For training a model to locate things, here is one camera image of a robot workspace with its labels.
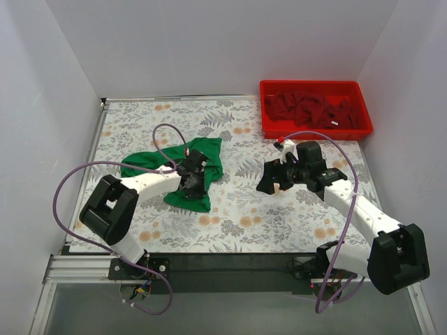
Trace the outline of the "floral patterned table mat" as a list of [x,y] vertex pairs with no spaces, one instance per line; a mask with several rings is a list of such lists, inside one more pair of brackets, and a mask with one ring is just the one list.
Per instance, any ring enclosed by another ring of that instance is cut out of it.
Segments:
[[210,210],[174,208],[160,196],[139,204],[130,233],[149,252],[313,252],[340,235],[347,244],[367,248],[354,226],[305,186],[272,195],[256,190],[264,162],[278,155],[261,133],[257,100],[109,104],[84,197],[102,176],[118,176],[117,162],[128,155],[197,137],[221,139],[223,174],[210,186]]

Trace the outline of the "dark red t shirt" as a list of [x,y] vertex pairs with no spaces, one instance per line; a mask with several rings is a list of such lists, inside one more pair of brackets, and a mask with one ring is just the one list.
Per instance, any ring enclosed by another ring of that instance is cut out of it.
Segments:
[[320,93],[292,91],[268,96],[265,104],[266,115],[272,121],[293,121],[297,127],[313,129],[358,127],[354,109],[345,98],[334,104]]

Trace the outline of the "aluminium frame rail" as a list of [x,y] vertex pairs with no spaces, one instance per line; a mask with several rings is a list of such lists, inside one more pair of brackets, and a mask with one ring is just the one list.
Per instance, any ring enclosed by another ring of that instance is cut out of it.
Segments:
[[391,285],[404,287],[427,278],[430,269],[423,256],[404,251],[378,251],[343,246],[338,255],[317,253],[153,253],[137,262],[118,256],[54,256],[45,279],[75,277],[107,278],[110,281],[142,280],[156,272],[165,278],[172,273],[294,271],[304,276],[322,276],[342,270]]

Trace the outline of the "red plastic bin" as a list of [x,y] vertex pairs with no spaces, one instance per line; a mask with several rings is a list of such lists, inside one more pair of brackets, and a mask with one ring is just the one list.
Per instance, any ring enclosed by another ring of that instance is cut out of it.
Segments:
[[373,126],[355,81],[260,81],[261,129],[268,139],[316,131],[334,140],[359,141]]

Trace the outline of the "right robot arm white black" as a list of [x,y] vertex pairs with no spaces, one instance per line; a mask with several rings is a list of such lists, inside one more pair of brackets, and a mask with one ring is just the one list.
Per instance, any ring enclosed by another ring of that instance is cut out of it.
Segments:
[[385,295],[430,276],[423,231],[414,223],[400,223],[356,193],[342,171],[328,168],[319,143],[279,140],[274,146],[281,156],[264,164],[257,191],[272,195],[275,186],[287,191],[303,184],[349,219],[369,245],[363,250],[347,244],[338,248],[337,242],[328,242],[317,248],[304,269],[328,278],[339,270],[361,275]]

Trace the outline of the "black front crossbar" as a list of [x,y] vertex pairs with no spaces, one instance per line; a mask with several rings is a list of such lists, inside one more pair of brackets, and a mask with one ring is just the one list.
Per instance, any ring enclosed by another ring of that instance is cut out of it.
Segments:
[[175,293],[309,293],[310,279],[286,269],[294,257],[314,253],[153,253],[169,258],[168,282]]

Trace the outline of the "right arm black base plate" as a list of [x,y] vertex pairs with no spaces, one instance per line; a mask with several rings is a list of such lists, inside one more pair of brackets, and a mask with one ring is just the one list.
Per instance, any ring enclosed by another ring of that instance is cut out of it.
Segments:
[[323,278],[323,270],[316,264],[315,257],[294,257],[287,264],[286,269],[295,279]]

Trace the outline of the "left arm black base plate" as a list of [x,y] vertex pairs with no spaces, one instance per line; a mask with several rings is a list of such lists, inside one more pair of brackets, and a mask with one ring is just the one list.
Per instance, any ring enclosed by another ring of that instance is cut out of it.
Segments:
[[[146,267],[152,271],[168,278],[170,274],[170,259],[169,258],[143,258],[138,262],[141,267]],[[108,279],[109,280],[143,280],[154,278],[159,280],[159,277],[152,273],[147,273],[145,270],[135,268],[119,258],[112,259],[110,262]]]

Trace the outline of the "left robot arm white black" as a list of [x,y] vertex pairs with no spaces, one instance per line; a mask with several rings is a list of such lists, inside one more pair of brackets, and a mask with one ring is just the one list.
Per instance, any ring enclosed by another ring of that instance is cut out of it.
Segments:
[[89,196],[79,219],[113,253],[126,259],[124,270],[131,278],[143,278],[149,269],[144,258],[147,251],[130,233],[136,207],[141,202],[176,191],[184,192],[189,198],[204,198],[207,195],[205,166],[208,160],[205,154],[194,149],[178,162],[164,163],[134,177],[118,179],[106,175]]

